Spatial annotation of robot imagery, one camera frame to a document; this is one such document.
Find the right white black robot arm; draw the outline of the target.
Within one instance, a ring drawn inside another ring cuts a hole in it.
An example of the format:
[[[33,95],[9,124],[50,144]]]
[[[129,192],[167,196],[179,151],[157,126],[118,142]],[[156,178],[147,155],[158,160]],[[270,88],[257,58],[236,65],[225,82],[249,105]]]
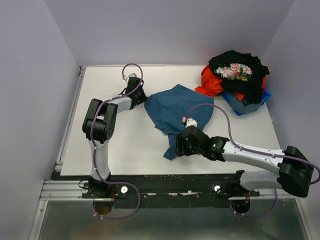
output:
[[[259,168],[257,172],[242,171],[240,178],[230,183],[230,191],[236,196],[258,189],[282,189],[305,198],[312,182],[314,166],[293,146],[285,150],[250,148],[226,137],[209,137],[198,127],[188,126],[176,136],[174,151],[178,157],[201,155],[210,161]]]

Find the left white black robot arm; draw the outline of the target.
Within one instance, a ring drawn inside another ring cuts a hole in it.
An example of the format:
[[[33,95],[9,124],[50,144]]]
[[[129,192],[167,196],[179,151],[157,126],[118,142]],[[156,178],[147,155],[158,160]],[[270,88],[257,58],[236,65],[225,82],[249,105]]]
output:
[[[120,95],[112,99],[92,99],[82,124],[82,132],[89,142],[92,158],[87,189],[101,198],[112,192],[111,184],[107,182],[111,176],[108,147],[115,131],[117,115],[134,109],[148,99],[143,90],[142,79],[132,75],[128,77],[126,84]]]

